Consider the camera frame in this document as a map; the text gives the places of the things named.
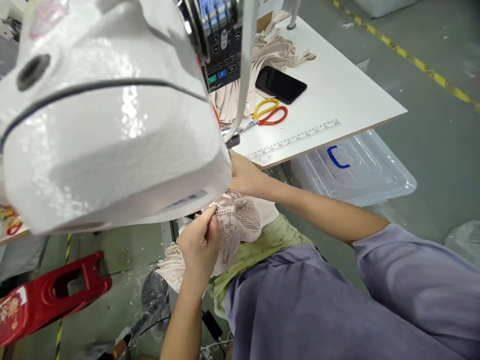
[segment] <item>floor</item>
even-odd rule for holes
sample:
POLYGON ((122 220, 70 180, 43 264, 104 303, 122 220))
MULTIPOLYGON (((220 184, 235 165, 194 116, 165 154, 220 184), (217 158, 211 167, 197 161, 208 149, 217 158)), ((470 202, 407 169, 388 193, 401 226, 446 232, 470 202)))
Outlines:
MULTIPOLYGON (((480 5, 477 1, 419 0, 413 6, 374 20, 353 0, 344 0, 342 4, 480 101, 480 5)), ((329 1, 303 0, 299 15, 354 64, 370 59, 367 75, 408 109, 408 113, 376 131, 416 178, 418 188, 409 196, 368 209, 441 244, 452 228, 469 220, 480 220, 480 114, 364 28, 342 27, 352 20, 329 1)), ((281 166, 272 173, 286 180, 281 166)), ((366 292, 353 250, 279 208, 330 263, 355 287, 366 292)), ((103 250, 109 273, 120 273, 113 276, 113 287, 107 294, 63 321, 61 359, 72 359, 91 343, 114 340, 140 316, 138 279, 163 256, 167 238, 160 224, 72 237, 70 261, 103 250)), ((65 250, 66 236, 51 236, 42 266, 34 275, 63 265, 65 250)), ((175 296, 172 295, 171 301, 175 302, 175 296)), ((206 296, 203 309, 211 308, 212 301, 206 296)), ((224 338, 228 324, 220 320, 219 323, 224 338)), ((58 328, 58 323, 54 323, 21 340, 16 347, 17 359, 54 359, 58 328)), ((213 342, 204 328, 202 343, 213 342)), ((132 355, 134 359, 140 353, 157 357, 160 348, 161 344, 146 332, 132 349, 132 355)), ((222 358, 217 347, 211 349, 213 359, 222 358)))

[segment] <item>metal pole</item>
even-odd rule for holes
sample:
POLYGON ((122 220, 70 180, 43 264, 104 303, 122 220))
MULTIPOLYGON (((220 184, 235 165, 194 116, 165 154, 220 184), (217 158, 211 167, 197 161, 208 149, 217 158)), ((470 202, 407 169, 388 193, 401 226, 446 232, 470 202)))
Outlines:
POLYGON ((293 30, 297 26, 296 21, 297 21, 297 15, 299 14, 299 9, 300 9, 300 3, 301 2, 302 2, 302 0, 297 0, 296 1, 295 10, 294 10, 294 12, 291 13, 290 23, 286 26, 287 30, 293 30))

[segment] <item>clear plastic container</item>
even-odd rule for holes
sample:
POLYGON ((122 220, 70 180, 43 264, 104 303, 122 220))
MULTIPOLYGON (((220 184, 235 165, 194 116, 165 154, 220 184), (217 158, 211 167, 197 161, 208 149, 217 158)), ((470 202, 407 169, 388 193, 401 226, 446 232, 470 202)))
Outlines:
POLYGON ((365 207, 411 194, 417 181, 374 130, 368 130, 283 165, 290 183, 365 207))

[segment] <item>hand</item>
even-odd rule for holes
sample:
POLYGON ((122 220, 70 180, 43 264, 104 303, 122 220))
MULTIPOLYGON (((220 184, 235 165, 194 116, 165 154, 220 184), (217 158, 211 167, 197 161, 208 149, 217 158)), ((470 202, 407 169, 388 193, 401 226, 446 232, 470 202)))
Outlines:
POLYGON ((187 284, 185 286, 193 288, 191 290, 200 297, 219 257, 220 230, 216 210, 215 205, 210 206, 182 231, 176 241, 185 261, 182 286, 187 284))
POLYGON ((230 188, 243 195, 271 200, 272 184, 275 179, 261 172, 246 157, 230 150, 231 184, 230 188))

